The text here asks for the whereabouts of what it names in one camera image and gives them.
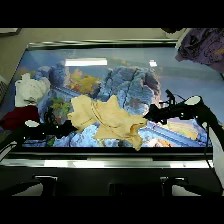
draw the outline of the display screen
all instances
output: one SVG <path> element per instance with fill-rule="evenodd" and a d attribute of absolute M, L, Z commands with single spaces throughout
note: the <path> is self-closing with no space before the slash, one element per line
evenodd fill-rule
<path fill-rule="evenodd" d="M 15 82 L 29 73 L 32 79 L 46 77 L 50 91 L 38 103 L 40 121 L 53 108 L 56 122 L 63 124 L 74 111 L 71 99 L 80 95 L 106 102 L 116 95 L 121 108 L 130 114 L 144 115 L 151 104 L 161 107 L 166 90 L 187 99 L 198 95 L 224 122 L 224 83 L 220 74 L 208 66 L 191 61 L 178 62 L 176 49 L 95 48 L 26 51 L 19 63 L 0 107 L 0 118 L 15 108 Z M 33 147 L 132 147 L 126 140 L 95 139 L 99 124 L 61 139 L 45 142 L 29 140 Z M 1 129 L 3 139 L 10 131 Z M 169 119 L 166 125 L 148 122 L 138 131 L 142 147 L 205 147 L 206 132 L 195 120 Z"/>

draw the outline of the floor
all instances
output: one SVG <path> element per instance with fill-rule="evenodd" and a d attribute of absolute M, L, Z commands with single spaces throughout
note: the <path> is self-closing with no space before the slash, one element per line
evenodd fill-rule
<path fill-rule="evenodd" d="M 23 28 L 0 37 L 0 75 L 9 82 L 28 43 L 62 40 L 167 39 L 160 28 Z"/>

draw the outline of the purple cloth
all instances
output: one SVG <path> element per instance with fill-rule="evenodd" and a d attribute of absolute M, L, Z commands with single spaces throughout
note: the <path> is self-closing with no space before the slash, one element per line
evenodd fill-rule
<path fill-rule="evenodd" d="M 176 56 L 224 73 L 224 28 L 192 28 L 184 37 Z"/>

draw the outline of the clothing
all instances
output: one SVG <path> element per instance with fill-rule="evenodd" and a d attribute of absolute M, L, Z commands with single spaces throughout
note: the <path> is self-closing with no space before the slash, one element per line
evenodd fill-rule
<path fill-rule="evenodd" d="M 224 28 L 192 28 L 184 37 L 176 56 L 224 72 Z"/>
<path fill-rule="evenodd" d="M 68 114 L 68 119 L 78 131 L 99 122 L 100 127 L 94 138 L 127 140 L 136 150 L 141 148 L 142 138 L 138 129 L 146 126 L 147 119 L 142 115 L 128 114 L 120 108 L 117 96 L 112 95 L 107 102 L 95 102 L 88 96 L 81 95 L 71 102 L 74 112 Z"/>
<path fill-rule="evenodd" d="M 0 120 L 0 126 L 4 130 L 14 131 L 22 127 L 27 120 L 40 122 L 38 108 L 36 106 L 15 107 L 12 112 L 8 112 Z"/>
<path fill-rule="evenodd" d="M 15 106 L 25 107 L 27 105 L 37 105 L 45 94 L 50 90 L 50 82 L 43 77 L 39 81 L 31 79 L 30 74 L 22 75 L 22 80 L 15 83 L 16 96 Z"/>

